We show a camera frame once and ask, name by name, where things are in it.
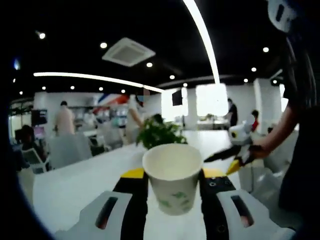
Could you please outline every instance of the person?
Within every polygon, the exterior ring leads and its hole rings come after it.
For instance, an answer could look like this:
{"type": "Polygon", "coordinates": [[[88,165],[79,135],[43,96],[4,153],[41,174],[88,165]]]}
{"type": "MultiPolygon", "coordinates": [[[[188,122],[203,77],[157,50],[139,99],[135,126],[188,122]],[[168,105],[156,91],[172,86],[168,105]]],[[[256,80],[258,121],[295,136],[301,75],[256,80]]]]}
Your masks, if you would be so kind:
{"type": "MultiPolygon", "coordinates": [[[[291,6],[283,5],[282,2],[281,8],[283,7],[287,13],[294,11],[291,6]]],[[[303,217],[304,225],[298,231],[299,237],[296,236],[295,239],[315,239],[310,236],[319,234],[314,217],[319,213],[320,194],[317,186],[320,169],[317,139],[320,135],[320,68],[317,65],[320,58],[320,37],[311,24],[306,25],[306,19],[296,17],[297,14],[294,13],[292,16],[295,18],[292,20],[287,15],[283,18],[283,25],[280,25],[279,20],[273,22],[279,23],[278,29],[287,33],[285,46],[282,48],[285,51],[282,69],[285,85],[283,97],[288,99],[288,104],[273,130],[264,138],[253,142],[261,148],[251,151],[251,154],[255,158],[268,156],[299,124],[298,138],[291,164],[282,181],[278,205],[303,217]]]]}
{"type": "Polygon", "coordinates": [[[21,142],[22,142],[21,149],[23,151],[34,149],[36,154],[44,163],[46,161],[47,155],[44,152],[44,150],[35,143],[34,129],[29,125],[23,125],[21,130],[22,130],[21,131],[21,142]]]}
{"type": "Polygon", "coordinates": [[[227,118],[230,121],[230,127],[237,125],[238,123],[238,109],[231,98],[228,98],[229,112],[227,113],[227,118]]]}
{"type": "Polygon", "coordinates": [[[136,141],[139,131],[144,126],[143,102],[138,99],[137,95],[130,95],[129,97],[126,119],[125,135],[128,144],[132,144],[136,141]]]}
{"type": "Polygon", "coordinates": [[[74,113],[68,108],[66,101],[62,101],[60,106],[60,111],[55,117],[55,131],[59,136],[64,134],[75,134],[74,113]]]}
{"type": "Polygon", "coordinates": [[[255,132],[258,125],[259,125],[259,122],[258,122],[259,112],[258,112],[258,110],[253,110],[251,112],[251,115],[254,116],[254,123],[252,124],[252,132],[255,132]]]}

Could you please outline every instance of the black shirt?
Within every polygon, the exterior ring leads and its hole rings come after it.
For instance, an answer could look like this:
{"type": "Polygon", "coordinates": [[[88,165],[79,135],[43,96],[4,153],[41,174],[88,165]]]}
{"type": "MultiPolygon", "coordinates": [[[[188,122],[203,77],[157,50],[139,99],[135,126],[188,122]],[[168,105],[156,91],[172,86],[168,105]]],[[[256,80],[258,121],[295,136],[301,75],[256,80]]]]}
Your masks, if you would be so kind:
{"type": "Polygon", "coordinates": [[[317,38],[308,34],[290,34],[283,62],[285,85],[283,97],[287,98],[290,107],[298,112],[299,135],[291,165],[282,182],[279,205],[303,215],[319,209],[320,48],[318,42],[319,36],[317,38]]]}
{"type": "Polygon", "coordinates": [[[237,106],[232,104],[232,106],[229,109],[229,113],[232,113],[231,119],[230,119],[230,126],[235,126],[238,123],[238,109],[237,106]]]}

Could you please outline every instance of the green plant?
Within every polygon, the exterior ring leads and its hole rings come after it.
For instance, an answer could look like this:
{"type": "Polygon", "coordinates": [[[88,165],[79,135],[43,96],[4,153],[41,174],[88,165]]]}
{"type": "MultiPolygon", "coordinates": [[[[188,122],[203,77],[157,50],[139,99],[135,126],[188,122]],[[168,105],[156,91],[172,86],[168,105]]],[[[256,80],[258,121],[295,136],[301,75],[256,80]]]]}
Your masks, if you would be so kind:
{"type": "Polygon", "coordinates": [[[187,139],[182,135],[178,125],[164,123],[161,115],[156,114],[144,121],[143,128],[136,138],[136,144],[140,142],[146,149],[151,149],[162,144],[187,144],[187,139]]]}

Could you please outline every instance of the computer screen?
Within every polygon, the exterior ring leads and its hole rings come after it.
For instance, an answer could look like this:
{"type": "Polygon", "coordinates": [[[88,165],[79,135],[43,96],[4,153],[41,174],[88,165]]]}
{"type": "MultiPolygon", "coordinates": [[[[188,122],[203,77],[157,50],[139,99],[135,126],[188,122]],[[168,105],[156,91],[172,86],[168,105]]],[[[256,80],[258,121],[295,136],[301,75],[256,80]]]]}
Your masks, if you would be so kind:
{"type": "Polygon", "coordinates": [[[172,94],[172,105],[173,106],[182,105],[182,92],[181,92],[181,89],[172,94]]]}
{"type": "Polygon", "coordinates": [[[32,110],[31,111],[31,125],[37,126],[47,123],[47,110],[40,109],[40,110],[32,110]]]}

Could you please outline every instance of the person's hand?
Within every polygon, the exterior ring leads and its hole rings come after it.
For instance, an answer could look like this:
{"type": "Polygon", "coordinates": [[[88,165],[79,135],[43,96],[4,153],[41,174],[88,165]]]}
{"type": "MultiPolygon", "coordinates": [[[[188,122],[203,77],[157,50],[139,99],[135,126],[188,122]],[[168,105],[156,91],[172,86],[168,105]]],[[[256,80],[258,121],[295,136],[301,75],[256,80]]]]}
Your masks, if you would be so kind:
{"type": "Polygon", "coordinates": [[[250,150],[254,159],[263,159],[271,153],[271,150],[268,148],[268,142],[265,138],[254,140],[252,145],[261,146],[260,148],[250,150]]]}

